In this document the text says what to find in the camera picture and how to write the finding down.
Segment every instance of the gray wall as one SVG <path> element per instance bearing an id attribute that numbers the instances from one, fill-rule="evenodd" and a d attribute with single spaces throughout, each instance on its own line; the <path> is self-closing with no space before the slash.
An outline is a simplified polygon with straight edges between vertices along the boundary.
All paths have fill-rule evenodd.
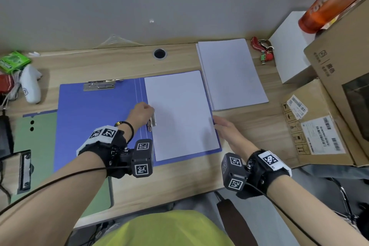
<path id="1" fill-rule="evenodd" d="M 314 1 L 0 0 L 0 50 L 94 48 L 112 34 L 145 45 L 265 37 Z"/>

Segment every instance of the black bracelet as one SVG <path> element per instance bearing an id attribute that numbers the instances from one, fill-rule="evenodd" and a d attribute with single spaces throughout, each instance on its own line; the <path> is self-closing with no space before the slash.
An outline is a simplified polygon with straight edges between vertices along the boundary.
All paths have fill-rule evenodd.
<path id="1" fill-rule="evenodd" d="M 131 131 L 132 131 L 132 136 L 131 138 L 127 141 L 127 144 L 132 140 L 133 136 L 135 135 L 135 130 L 133 129 L 132 125 L 126 121 L 120 121 L 119 122 L 120 124 L 122 123 L 125 123 L 126 125 L 128 125 L 130 128 L 131 128 Z"/>

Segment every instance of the wrist-mounted camera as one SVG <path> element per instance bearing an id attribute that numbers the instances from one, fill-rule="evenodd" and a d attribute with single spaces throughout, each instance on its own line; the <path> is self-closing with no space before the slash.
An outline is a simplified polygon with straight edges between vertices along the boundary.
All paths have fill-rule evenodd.
<path id="1" fill-rule="evenodd" d="M 114 126 L 96 128 L 91 136 L 77 150 L 77 155 L 86 151 L 97 154 L 107 169 L 107 176 L 122 178 L 125 174 L 134 177 L 148 177 L 152 174 L 152 140 L 140 139 L 134 149 L 127 147 L 124 131 Z"/>
<path id="2" fill-rule="evenodd" d="M 239 155 L 227 153 L 221 168 L 224 187 L 237 192 L 236 196 L 242 199 L 266 194 L 270 184 L 281 175 L 292 176 L 291 168 L 271 151 L 265 150 L 254 152 L 246 165 Z"/>

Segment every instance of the green package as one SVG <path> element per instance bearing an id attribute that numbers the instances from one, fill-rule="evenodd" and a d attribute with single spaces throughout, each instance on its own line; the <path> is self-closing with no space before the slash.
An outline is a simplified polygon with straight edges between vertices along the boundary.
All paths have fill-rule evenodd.
<path id="1" fill-rule="evenodd" d="M 6 74 L 11 74 L 14 70 L 20 69 L 30 62 L 31 60 L 20 52 L 11 52 L 9 55 L 0 58 L 0 68 Z"/>

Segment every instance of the clipboard hinge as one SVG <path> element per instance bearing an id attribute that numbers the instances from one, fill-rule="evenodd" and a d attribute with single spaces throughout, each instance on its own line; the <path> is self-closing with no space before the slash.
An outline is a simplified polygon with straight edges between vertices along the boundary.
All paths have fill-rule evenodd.
<path id="1" fill-rule="evenodd" d="M 147 130 L 149 132 L 152 132 L 152 127 L 156 126 L 156 120 L 155 120 L 155 113 L 152 114 L 151 118 L 149 119 L 149 121 L 147 122 Z"/>
<path id="2" fill-rule="evenodd" d="M 98 91 L 98 90 L 110 90 L 114 89 L 117 81 L 123 81 L 124 79 L 104 80 L 104 81 L 92 81 L 83 84 L 83 91 Z"/>

